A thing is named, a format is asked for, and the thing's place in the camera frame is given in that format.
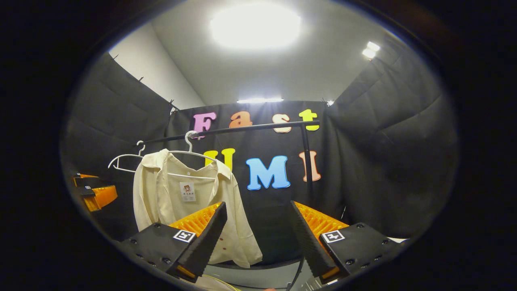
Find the foam letter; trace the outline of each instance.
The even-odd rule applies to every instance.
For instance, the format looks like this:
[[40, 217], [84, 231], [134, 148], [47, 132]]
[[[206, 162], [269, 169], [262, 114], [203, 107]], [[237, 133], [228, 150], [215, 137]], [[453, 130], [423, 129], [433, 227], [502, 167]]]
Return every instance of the foam letter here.
[[[318, 114], [312, 113], [310, 109], [307, 109], [300, 112], [299, 116], [303, 119], [303, 121], [312, 121], [313, 118], [318, 117]], [[319, 127], [319, 125], [307, 125], [305, 128], [307, 130], [317, 130]]]
[[[273, 123], [286, 123], [288, 122], [289, 116], [287, 114], [275, 114], [273, 115]], [[273, 128], [274, 131], [278, 133], [288, 133], [291, 131], [291, 127], [279, 127], [279, 128]]]
[[232, 122], [230, 122], [230, 128], [250, 126], [253, 124], [253, 122], [251, 122], [250, 113], [247, 111], [239, 111], [233, 114], [230, 119], [232, 120]]
[[269, 168], [266, 169], [264, 164], [259, 158], [251, 158], [246, 161], [246, 164], [250, 166], [250, 184], [248, 190], [259, 190], [261, 185], [259, 179], [267, 189], [274, 178], [275, 181], [271, 185], [273, 188], [286, 188], [291, 185], [287, 180], [287, 174], [285, 172], [285, 162], [287, 161], [286, 156], [276, 156], [271, 160]]
[[212, 124], [212, 120], [217, 117], [215, 112], [196, 114], [194, 115], [194, 130], [198, 133], [203, 132], [205, 130], [209, 130]]
[[[320, 173], [318, 173], [318, 170], [316, 169], [316, 151], [309, 151], [311, 154], [311, 171], [312, 171], [312, 181], [317, 181], [322, 178]], [[307, 182], [307, 167], [305, 166], [305, 153], [301, 152], [299, 155], [301, 159], [303, 160], [303, 168], [305, 169], [305, 176], [303, 177], [303, 180]]]
[[235, 149], [224, 149], [221, 151], [221, 154], [224, 156], [224, 164], [230, 168], [230, 171], [233, 169], [233, 154], [235, 153]]
[[[206, 156], [209, 156], [211, 158], [216, 158], [218, 153], [219, 153], [218, 151], [206, 151], [203, 154]], [[205, 158], [205, 167], [210, 165], [211, 162], [213, 162], [211, 159]]]
[[[235, 149], [224, 149], [221, 151], [221, 154], [224, 156], [224, 164], [230, 168], [230, 171], [232, 170], [233, 165], [233, 154], [235, 153]], [[206, 156], [209, 156], [211, 158], [216, 158], [219, 154], [218, 151], [206, 151], [203, 153]], [[210, 163], [213, 162], [210, 159], [205, 159], [205, 166], [210, 165]]]

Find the white ceiling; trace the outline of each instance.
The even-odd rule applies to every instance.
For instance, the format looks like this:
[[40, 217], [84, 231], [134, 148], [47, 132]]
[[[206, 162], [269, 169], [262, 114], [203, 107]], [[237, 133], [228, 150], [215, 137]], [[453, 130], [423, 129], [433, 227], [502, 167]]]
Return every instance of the white ceiling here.
[[152, 21], [174, 63], [206, 105], [238, 99], [334, 100], [364, 69], [368, 41], [382, 47], [386, 31], [340, 4], [281, 0], [301, 17], [297, 40], [283, 49], [250, 52], [224, 48], [209, 23], [221, 9], [250, 1], [188, 0]]

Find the white wall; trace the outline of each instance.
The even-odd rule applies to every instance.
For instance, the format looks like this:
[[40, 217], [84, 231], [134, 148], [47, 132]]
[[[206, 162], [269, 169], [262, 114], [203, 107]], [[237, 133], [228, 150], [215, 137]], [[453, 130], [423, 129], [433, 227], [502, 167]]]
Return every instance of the white wall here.
[[109, 51], [111, 57], [137, 80], [179, 109], [205, 106], [176, 67], [150, 23], [140, 27]]

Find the white clothes hanger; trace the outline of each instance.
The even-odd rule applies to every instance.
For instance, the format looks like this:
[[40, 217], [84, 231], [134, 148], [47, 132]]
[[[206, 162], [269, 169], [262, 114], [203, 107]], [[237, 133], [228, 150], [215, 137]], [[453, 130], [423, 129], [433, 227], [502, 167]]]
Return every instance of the white clothes hanger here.
[[[138, 146], [141, 142], [144, 142], [143, 140], [139, 140], [136, 145]], [[108, 165], [108, 169], [111, 167], [111, 164], [117, 160], [117, 165], [113, 165], [113, 168], [117, 169], [117, 170], [120, 170], [120, 171], [126, 171], [126, 172], [131, 172], [131, 173], [136, 173], [136, 171], [133, 171], [133, 170], [127, 170], [127, 169], [122, 169], [122, 168], [119, 168], [118, 167], [118, 161], [120, 159], [120, 157], [123, 157], [123, 156], [136, 156], [136, 157], [139, 157], [139, 158], [142, 158], [141, 156], [141, 153], [142, 151], [145, 150], [145, 144], [144, 144], [144, 147], [138, 151], [138, 155], [132, 155], [132, 154], [125, 154], [125, 155], [120, 155], [118, 157], [115, 157], [114, 159], [111, 160], [110, 164]]]
[[[195, 130], [191, 130], [189, 132], [187, 132], [185, 134], [185, 141], [188, 143], [189, 145], [189, 151], [186, 152], [186, 151], [169, 151], [169, 153], [177, 153], [177, 154], [190, 154], [190, 155], [195, 155], [195, 156], [200, 156], [200, 157], [204, 157], [204, 158], [207, 158], [207, 159], [210, 159], [212, 161], [216, 161], [214, 158], [211, 158], [209, 156], [206, 156], [206, 155], [202, 155], [202, 154], [198, 154], [198, 153], [194, 153], [192, 152], [192, 143], [189, 141], [189, 136], [191, 134], [194, 134], [194, 133], [197, 133]], [[142, 140], [139, 140], [136, 145], [139, 145], [141, 142], [143, 142]], [[139, 157], [139, 158], [142, 158], [141, 156], [141, 153], [142, 151], [145, 149], [145, 144], [144, 144], [144, 147], [138, 151], [138, 155], [132, 155], [132, 154], [124, 154], [124, 155], [120, 155], [120, 156], [117, 156], [115, 157], [113, 160], [111, 160], [111, 162], [109, 163], [108, 165], [108, 169], [111, 167], [111, 165], [113, 164], [113, 162], [115, 160], [117, 160], [117, 164], [116, 165], [113, 165], [113, 168], [117, 169], [117, 170], [120, 170], [120, 171], [126, 171], [126, 172], [131, 172], [131, 173], [135, 173], [136, 171], [133, 171], [133, 170], [128, 170], [128, 169], [122, 169], [118, 166], [118, 161], [121, 157], [123, 156], [135, 156], [135, 157]], [[195, 176], [188, 176], [188, 175], [181, 175], [181, 174], [173, 174], [173, 173], [167, 173], [171, 176], [178, 176], [178, 177], [186, 177], [186, 178], [193, 178], [193, 179], [205, 179], [205, 180], [215, 180], [216, 178], [211, 178], [211, 177], [195, 177]]]
[[[202, 155], [202, 154], [198, 154], [198, 153], [194, 153], [192, 152], [192, 143], [190, 142], [189, 140], [189, 136], [191, 134], [196, 134], [197, 131], [195, 130], [191, 130], [189, 132], [187, 132], [185, 134], [185, 142], [188, 143], [189, 145], [189, 151], [186, 152], [186, 151], [169, 151], [169, 153], [172, 153], [172, 154], [188, 154], [188, 155], [195, 155], [195, 156], [200, 156], [200, 157], [203, 157], [203, 158], [207, 158], [207, 159], [210, 159], [212, 161], [216, 161], [214, 158], [211, 158], [209, 156], [206, 156], [206, 155]], [[188, 176], [188, 175], [181, 175], [181, 174], [172, 174], [172, 173], [168, 173], [169, 175], [171, 176], [178, 176], [178, 177], [186, 177], [186, 178], [195, 178], [195, 179], [206, 179], [206, 180], [215, 180], [216, 178], [210, 178], [210, 177], [193, 177], [193, 176]]]

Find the cream shirt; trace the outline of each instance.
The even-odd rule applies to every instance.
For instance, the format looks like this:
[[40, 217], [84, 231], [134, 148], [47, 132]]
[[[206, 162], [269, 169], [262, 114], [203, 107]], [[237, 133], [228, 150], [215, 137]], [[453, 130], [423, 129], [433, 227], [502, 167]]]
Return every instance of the cream shirt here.
[[[167, 173], [214, 177], [215, 180], [171, 176]], [[194, 184], [195, 201], [182, 200], [179, 187], [181, 182]], [[222, 201], [226, 202], [228, 218], [208, 263], [232, 260], [240, 267], [249, 268], [262, 260], [262, 252], [242, 207], [237, 181], [228, 166], [216, 160], [194, 170], [179, 161], [169, 150], [163, 149], [145, 155], [136, 169], [133, 208], [139, 231], [155, 222], [169, 225]]]

